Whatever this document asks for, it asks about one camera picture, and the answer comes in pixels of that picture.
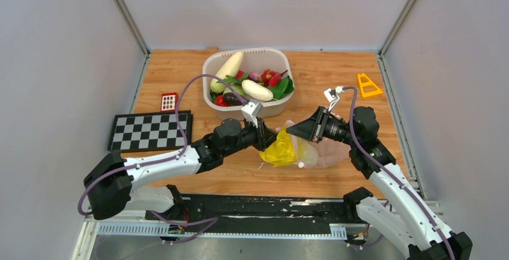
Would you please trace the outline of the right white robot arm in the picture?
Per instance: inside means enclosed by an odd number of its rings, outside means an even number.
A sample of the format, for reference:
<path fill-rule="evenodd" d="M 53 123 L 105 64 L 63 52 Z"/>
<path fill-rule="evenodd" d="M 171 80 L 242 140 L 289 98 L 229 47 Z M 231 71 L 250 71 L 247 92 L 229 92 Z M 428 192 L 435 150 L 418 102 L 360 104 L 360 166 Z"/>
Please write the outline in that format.
<path fill-rule="evenodd" d="M 395 209 L 390 211 L 361 187 L 343 197 L 346 220 L 371 224 L 406 259 L 469 259 L 472 240 L 465 232 L 454 232 L 423 201 L 378 139 L 378 130 L 374 110 L 362 106 L 351 110 L 349 121 L 320 106 L 310 118 L 286 129 L 309 142 L 327 138 L 349 145 L 352 164 Z"/>

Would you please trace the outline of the yellow toy cabbage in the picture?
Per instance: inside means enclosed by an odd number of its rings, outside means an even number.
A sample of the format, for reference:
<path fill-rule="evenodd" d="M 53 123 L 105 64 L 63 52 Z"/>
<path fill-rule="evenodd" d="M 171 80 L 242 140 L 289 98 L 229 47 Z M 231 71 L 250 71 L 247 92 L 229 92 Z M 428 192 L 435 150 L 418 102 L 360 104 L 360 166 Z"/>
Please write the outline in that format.
<path fill-rule="evenodd" d="M 317 165 L 319 154 L 309 142 L 290 135 L 287 126 L 278 132 L 276 141 L 265 151 L 259 151 L 261 159 L 274 167 L 297 165 L 299 168 L 313 168 Z"/>

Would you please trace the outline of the clear pink zip bag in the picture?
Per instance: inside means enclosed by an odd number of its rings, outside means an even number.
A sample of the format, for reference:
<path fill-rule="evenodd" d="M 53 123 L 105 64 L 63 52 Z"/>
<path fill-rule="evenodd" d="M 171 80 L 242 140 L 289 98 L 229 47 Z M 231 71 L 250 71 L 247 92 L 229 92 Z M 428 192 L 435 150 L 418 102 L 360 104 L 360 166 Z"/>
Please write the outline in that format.
<path fill-rule="evenodd" d="M 294 122 L 291 120 L 287 120 L 283 126 L 291 126 Z M 349 146 L 346 144 L 343 144 L 341 142 L 334 142 L 330 139 L 324 139 L 321 142 L 314 143 L 309 142 L 311 145 L 313 145 L 319 154 L 319 160 L 315 167 L 313 168 L 328 168 L 331 166 L 334 166 L 341 161 L 345 160 L 348 156 L 349 152 Z"/>

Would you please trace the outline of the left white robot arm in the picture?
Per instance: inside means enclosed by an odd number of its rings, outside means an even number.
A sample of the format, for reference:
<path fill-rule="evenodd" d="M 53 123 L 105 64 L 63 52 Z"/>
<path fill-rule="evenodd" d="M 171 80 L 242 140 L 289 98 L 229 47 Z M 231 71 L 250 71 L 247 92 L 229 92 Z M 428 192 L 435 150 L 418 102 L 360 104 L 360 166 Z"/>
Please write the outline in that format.
<path fill-rule="evenodd" d="M 134 191 L 149 184 L 180 175 L 193 175 L 215 169 L 224 159 L 248 147 L 266 150 L 277 139 L 277 132 L 263 119 L 256 122 L 226 119 L 212 133 L 180 150 L 146 158 L 122 158 L 110 152 L 85 177 L 85 197 L 95 220 L 111 218 L 127 209 Z"/>

